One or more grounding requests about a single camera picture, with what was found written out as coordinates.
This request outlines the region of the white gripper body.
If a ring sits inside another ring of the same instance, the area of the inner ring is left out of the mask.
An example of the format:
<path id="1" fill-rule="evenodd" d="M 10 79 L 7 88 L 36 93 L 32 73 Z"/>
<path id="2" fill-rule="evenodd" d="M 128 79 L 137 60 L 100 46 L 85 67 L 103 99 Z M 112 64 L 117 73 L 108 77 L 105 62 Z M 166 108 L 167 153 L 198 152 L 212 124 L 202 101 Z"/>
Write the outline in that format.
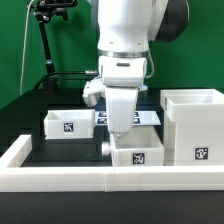
<path id="1" fill-rule="evenodd" d="M 108 130 L 112 134 L 126 134 L 133 126 L 138 98 L 137 88 L 106 87 Z"/>

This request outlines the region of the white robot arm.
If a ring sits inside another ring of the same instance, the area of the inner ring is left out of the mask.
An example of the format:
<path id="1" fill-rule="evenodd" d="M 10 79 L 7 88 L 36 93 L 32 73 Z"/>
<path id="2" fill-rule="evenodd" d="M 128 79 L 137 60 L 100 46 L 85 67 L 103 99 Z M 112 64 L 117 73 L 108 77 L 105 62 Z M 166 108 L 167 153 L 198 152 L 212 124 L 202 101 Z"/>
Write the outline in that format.
<path id="1" fill-rule="evenodd" d="M 154 75 L 151 41 L 171 42 L 186 29 L 188 0 L 88 0 L 98 20 L 99 76 L 86 83 L 83 98 L 106 99 L 108 131 L 121 137 L 133 126 L 138 91 Z"/>

